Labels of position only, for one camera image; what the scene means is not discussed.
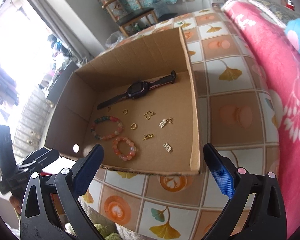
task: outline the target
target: watch screen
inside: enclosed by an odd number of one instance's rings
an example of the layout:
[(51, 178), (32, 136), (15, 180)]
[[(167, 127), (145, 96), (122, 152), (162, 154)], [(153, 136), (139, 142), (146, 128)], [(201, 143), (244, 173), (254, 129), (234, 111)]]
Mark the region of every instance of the watch screen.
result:
[(132, 84), (132, 86), (130, 87), (131, 94), (133, 95), (134, 93), (140, 92), (142, 90), (142, 87), (142, 82)]

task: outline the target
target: cardboard box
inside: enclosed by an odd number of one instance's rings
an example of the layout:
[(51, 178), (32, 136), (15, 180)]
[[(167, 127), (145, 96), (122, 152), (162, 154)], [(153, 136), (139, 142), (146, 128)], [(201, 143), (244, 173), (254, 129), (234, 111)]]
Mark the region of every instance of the cardboard box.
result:
[[(148, 92), (139, 99), (126, 99), (97, 110), (97, 105), (123, 93), (134, 82), (155, 80), (177, 73), (174, 84)], [(144, 114), (155, 112), (150, 120)], [(171, 29), (144, 36), (116, 47), (81, 67), (71, 76), (54, 110), (45, 139), (45, 147), (55, 148), (70, 159), (86, 156), (99, 143), (105, 150), (102, 168), (159, 175), (195, 175), (203, 167), (200, 142), (197, 95), (194, 72), (189, 60), (182, 29)], [(112, 149), (112, 141), (96, 140), (91, 134), (95, 119), (112, 115), (119, 118), (127, 136), (137, 147), (131, 161), (122, 161)], [(162, 119), (173, 118), (173, 124), (159, 127)], [(137, 129), (130, 128), (132, 123)], [(108, 135), (117, 128), (111, 121), (96, 125), (99, 135)], [(143, 140), (144, 135), (154, 137)], [(172, 147), (168, 153), (164, 143)], [(73, 151), (74, 144), (79, 152)], [(126, 143), (119, 143), (127, 155)]]

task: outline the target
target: pink blanket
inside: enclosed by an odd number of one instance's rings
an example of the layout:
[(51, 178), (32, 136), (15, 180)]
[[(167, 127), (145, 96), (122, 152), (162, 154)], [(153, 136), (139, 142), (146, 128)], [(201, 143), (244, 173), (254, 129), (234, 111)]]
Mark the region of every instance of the pink blanket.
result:
[(248, 1), (230, 0), (224, 10), (266, 73), (279, 130), (278, 177), (289, 238), (300, 225), (300, 54), (284, 31)]

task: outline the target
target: beaded bracelet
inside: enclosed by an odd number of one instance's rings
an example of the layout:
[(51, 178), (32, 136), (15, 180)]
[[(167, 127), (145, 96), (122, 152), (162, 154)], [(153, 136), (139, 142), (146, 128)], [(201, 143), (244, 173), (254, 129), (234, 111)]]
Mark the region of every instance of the beaded bracelet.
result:
[[(95, 131), (95, 126), (96, 124), (100, 123), (100, 122), (103, 122), (103, 121), (106, 121), (106, 120), (110, 120), (112, 122), (116, 122), (118, 124), (118, 128), (117, 130), (115, 130), (114, 133), (112, 134), (109, 134), (107, 136), (100, 136), (100, 135), (97, 135), (96, 131)], [(109, 140), (109, 139), (112, 139), (114, 137), (116, 137), (117, 135), (119, 135), (121, 132), (123, 131), (123, 125), (122, 125), (122, 122), (116, 118), (116, 117), (113, 117), (113, 116), (103, 116), (103, 117), (100, 117), (96, 120), (94, 120), (94, 124), (92, 125), (91, 127), (91, 133), (92, 135), (98, 139), (98, 140)]]
[[(125, 141), (131, 148), (130, 148), (130, 152), (127, 156), (124, 156), (119, 150), (118, 150), (118, 143), (120, 141)], [(116, 155), (118, 155), (119, 158), (121, 158), (123, 161), (129, 161), (132, 159), (132, 157), (134, 157), (136, 155), (136, 150), (137, 148), (134, 145), (134, 142), (132, 142), (128, 137), (117, 137), (114, 141), (113, 141), (113, 145), (112, 145), (113, 151)]]

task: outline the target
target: black watch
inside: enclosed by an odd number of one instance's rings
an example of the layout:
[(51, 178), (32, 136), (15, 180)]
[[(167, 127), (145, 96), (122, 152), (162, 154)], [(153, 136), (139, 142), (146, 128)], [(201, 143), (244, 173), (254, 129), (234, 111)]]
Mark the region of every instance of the black watch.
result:
[(133, 83), (130, 87), (128, 87), (127, 91), (123, 92), (120, 95), (117, 95), (107, 101), (100, 103), (97, 106), (97, 109), (100, 110), (106, 106), (113, 105), (121, 100), (131, 98), (136, 99), (142, 97), (148, 93), (149, 90), (154, 89), (156, 87), (165, 85), (165, 84), (173, 84), (176, 79), (176, 72), (173, 70), (169, 76), (165, 76), (156, 81), (147, 82), (147, 81), (139, 81)]

